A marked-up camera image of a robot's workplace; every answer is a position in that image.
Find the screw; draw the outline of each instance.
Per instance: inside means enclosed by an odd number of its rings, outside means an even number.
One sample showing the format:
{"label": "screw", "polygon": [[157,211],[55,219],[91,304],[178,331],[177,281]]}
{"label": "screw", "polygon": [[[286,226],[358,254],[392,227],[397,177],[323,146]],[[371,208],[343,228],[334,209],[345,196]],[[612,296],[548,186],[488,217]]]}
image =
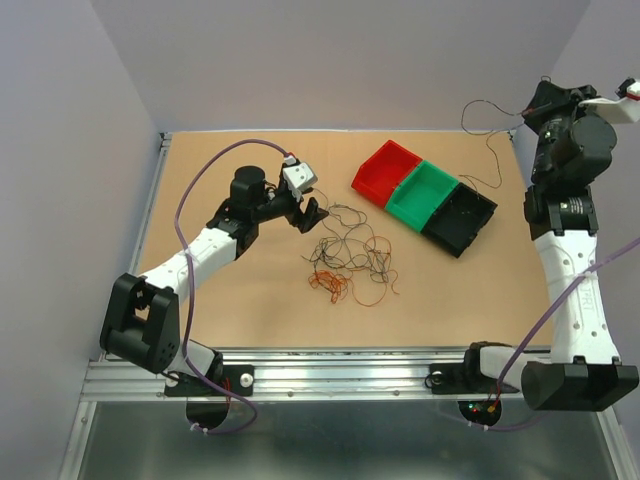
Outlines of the screw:
{"label": "screw", "polygon": [[442,372],[436,370],[435,372],[431,372],[431,384],[432,385],[441,385],[442,384]]}
{"label": "screw", "polygon": [[178,382],[176,382],[175,380],[172,380],[170,378],[166,378],[165,381],[164,381],[164,384],[169,388],[173,388],[178,384]]}
{"label": "screw", "polygon": [[243,373],[242,375],[240,375],[240,385],[242,385],[244,388],[253,385],[253,376],[249,373]]}

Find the metal frame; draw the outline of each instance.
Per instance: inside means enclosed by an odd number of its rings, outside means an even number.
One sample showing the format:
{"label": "metal frame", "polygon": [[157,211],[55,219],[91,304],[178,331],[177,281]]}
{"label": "metal frame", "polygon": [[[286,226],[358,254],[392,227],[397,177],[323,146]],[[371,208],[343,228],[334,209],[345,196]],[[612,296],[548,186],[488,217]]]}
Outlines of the metal frame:
{"label": "metal frame", "polygon": [[[131,259],[131,272],[137,271],[170,145],[171,134],[164,134],[145,217]],[[256,402],[477,398],[477,395],[434,396],[424,386],[429,365],[460,361],[464,351],[464,347],[222,350],[227,364],[251,363],[255,366],[252,400]],[[98,402],[185,401],[165,397],[164,386],[163,377],[111,355],[103,355],[100,361],[91,362],[80,395],[61,480],[77,479],[80,474]],[[224,398],[190,400],[224,401]],[[618,478],[640,479],[615,411],[609,408],[598,413],[598,419]]]}

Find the tabletop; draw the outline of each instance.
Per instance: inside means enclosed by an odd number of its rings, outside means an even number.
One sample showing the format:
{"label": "tabletop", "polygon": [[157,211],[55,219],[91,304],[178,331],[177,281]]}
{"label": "tabletop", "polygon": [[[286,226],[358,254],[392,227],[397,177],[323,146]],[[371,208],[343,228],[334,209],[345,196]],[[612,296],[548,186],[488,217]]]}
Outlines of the tabletop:
{"label": "tabletop", "polygon": [[[316,186],[330,204],[366,213],[375,235],[389,239],[394,285],[367,272],[354,273],[349,291],[331,303],[331,294],[313,289],[308,257],[323,226],[301,235],[286,220],[260,226],[260,236],[238,261],[224,267],[197,291],[192,338],[212,347],[416,347],[465,346],[473,341],[518,343],[549,300],[542,265],[523,217],[525,186],[508,135],[497,134],[495,150],[503,178],[491,189],[475,182],[480,193],[497,203],[494,216],[460,258],[454,258],[376,207],[351,188],[359,166],[392,139],[451,175],[473,175],[498,182],[496,161],[485,137],[463,132],[264,131],[177,133],[156,192],[138,273],[180,250],[173,216],[186,186],[215,153],[245,138],[281,145],[307,162],[318,176]],[[222,157],[200,179],[186,203],[181,226],[192,240],[229,194],[233,172],[257,165],[277,183],[281,156],[258,145],[242,146]],[[312,194],[321,206],[326,200]],[[368,237],[362,233],[360,238]],[[182,329],[186,302],[181,309]],[[534,339],[548,345],[546,326]]]}

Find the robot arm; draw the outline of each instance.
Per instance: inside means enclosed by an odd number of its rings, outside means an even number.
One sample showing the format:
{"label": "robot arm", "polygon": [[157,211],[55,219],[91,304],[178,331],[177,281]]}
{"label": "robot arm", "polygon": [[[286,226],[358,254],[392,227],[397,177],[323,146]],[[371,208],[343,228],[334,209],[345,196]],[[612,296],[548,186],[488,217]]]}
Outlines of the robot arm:
{"label": "robot arm", "polygon": [[[194,375],[180,348],[179,307],[188,298],[187,255],[196,288],[243,255],[258,237],[260,223],[285,217],[301,233],[327,216],[311,198],[303,213],[302,195],[317,177],[292,155],[285,157],[277,186],[262,169],[236,170],[230,195],[186,251],[139,277],[125,273],[114,283],[100,335],[101,347],[152,373],[165,370]],[[189,340],[189,359],[212,381],[221,373],[222,355]]]}
{"label": "robot arm", "polygon": [[[611,163],[616,135],[609,122],[640,119],[640,82],[627,79],[617,93],[620,99],[612,101],[591,86],[562,89],[542,81],[523,113],[539,135],[525,218],[552,301],[596,263],[589,184]],[[504,378],[532,409],[600,411],[637,387],[637,368],[622,364],[609,334],[595,272],[585,274],[555,312],[553,332],[551,363],[521,355]],[[499,378],[513,353],[506,346],[480,347],[480,373]]]}

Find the white wall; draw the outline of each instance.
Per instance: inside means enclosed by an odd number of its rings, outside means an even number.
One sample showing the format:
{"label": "white wall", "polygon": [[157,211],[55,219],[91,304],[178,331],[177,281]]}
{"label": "white wall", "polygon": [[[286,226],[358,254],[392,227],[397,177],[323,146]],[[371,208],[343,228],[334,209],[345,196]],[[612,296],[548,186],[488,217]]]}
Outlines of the white wall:
{"label": "white wall", "polygon": [[[592,84],[603,96],[628,76],[640,78],[640,3],[593,0],[555,68],[548,72],[561,86]],[[614,251],[640,235],[640,125],[616,126],[613,163],[593,184],[599,232],[599,255]],[[535,135],[516,136],[526,176],[531,172]],[[600,274],[607,321],[624,363],[640,367],[640,252],[604,268]],[[617,411],[640,458],[640,390],[619,402]]]}
{"label": "white wall", "polygon": [[0,16],[0,477],[57,478],[157,129],[87,0]]}
{"label": "white wall", "polygon": [[[92,2],[163,131],[457,129],[474,98],[518,111],[589,4]],[[486,107],[470,121],[510,126]]]}

